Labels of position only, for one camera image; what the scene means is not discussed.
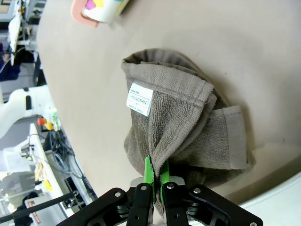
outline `screw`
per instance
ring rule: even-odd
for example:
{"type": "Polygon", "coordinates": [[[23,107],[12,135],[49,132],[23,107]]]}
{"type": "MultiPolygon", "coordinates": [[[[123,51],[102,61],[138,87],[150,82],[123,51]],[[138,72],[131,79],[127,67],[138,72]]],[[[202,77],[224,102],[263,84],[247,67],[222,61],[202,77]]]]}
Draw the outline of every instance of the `screw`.
{"type": "Polygon", "coordinates": [[[168,185],[167,185],[167,188],[168,188],[168,189],[173,189],[173,188],[174,188],[174,184],[168,184],[168,185]]]}
{"type": "Polygon", "coordinates": [[[197,187],[197,188],[195,188],[195,189],[193,190],[193,193],[194,193],[194,194],[200,194],[200,193],[201,193],[201,189],[199,189],[199,188],[197,187]]]}

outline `equipment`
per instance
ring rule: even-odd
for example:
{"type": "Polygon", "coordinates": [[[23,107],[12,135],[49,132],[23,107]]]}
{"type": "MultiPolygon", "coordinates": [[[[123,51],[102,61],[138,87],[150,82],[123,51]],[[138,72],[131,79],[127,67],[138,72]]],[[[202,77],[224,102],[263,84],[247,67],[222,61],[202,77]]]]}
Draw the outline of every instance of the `equipment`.
{"type": "Polygon", "coordinates": [[[190,218],[208,226],[263,226],[260,218],[205,186],[186,189],[182,178],[170,177],[168,163],[159,178],[156,187],[147,157],[144,178],[133,180],[127,192],[113,188],[57,226],[113,226],[125,221],[127,226],[151,225],[157,191],[168,226],[188,226],[190,218]]]}
{"type": "Polygon", "coordinates": [[[47,85],[17,89],[11,93],[7,103],[4,104],[3,99],[0,99],[0,138],[23,117],[42,115],[47,121],[53,123],[55,113],[56,108],[47,85]]]}

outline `towel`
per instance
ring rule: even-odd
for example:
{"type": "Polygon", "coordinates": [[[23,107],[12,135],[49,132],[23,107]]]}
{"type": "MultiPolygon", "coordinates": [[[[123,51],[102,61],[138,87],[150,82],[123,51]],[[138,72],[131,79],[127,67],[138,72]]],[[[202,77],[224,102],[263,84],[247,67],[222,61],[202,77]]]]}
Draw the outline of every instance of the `towel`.
{"type": "MultiPolygon", "coordinates": [[[[187,187],[215,185],[247,168],[246,132],[239,106],[228,103],[186,56],[169,49],[146,49],[125,58],[121,68],[132,83],[153,90],[148,117],[131,110],[124,147],[144,174],[152,158],[156,178],[168,160],[170,172],[187,187]]],[[[163,206],[157,203],[163,214],[163,206]]]]}

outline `beige tabletop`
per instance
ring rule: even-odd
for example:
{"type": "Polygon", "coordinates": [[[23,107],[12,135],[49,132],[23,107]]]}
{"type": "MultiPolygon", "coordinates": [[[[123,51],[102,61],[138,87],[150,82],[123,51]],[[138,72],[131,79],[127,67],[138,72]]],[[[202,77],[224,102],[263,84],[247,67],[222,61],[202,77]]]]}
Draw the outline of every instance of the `beige tabletop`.
{"type": "Polygon", "coordinates": [[[215,190],[243,202],[301,171],[301,5],[286,0],[130,0],[112,24],[76,23],[72,0],[48,0],[38,34],[67,136],[98,195],[138,173],[121,60],[145,48],[187,55],[244,110],[252,170],[215,190]]]}

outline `bolt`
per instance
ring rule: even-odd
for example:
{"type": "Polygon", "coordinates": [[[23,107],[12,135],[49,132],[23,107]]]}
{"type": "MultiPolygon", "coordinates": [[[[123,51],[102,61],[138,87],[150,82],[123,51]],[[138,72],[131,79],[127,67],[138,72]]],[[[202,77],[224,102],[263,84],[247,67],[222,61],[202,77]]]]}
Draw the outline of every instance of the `bolt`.
{"type": "Polygon", "coordinates": [[[199,189],[199,188],[197,187],[197,188],[195,188],[195,189],[193,190],[193,193],[194,193],[194,194],[200,194],[200,193],[201,193],[201,189],[199,189]]]}
{"type": "Polygon", "coordinates": [[[168,188],[168,189],[173,189],[173,188],[174,188],[174,184],[168,184],[168,185],[167,185],[167,188],[168,188]]]}
{"type": "Polygon", "coordinates": [[[115,193],[115,196],[116,196],[116,197],[119,197],[119,196],[121,196],[121,193],[120,193],[120,192],[116,192],[116,193],[115,193]]]}

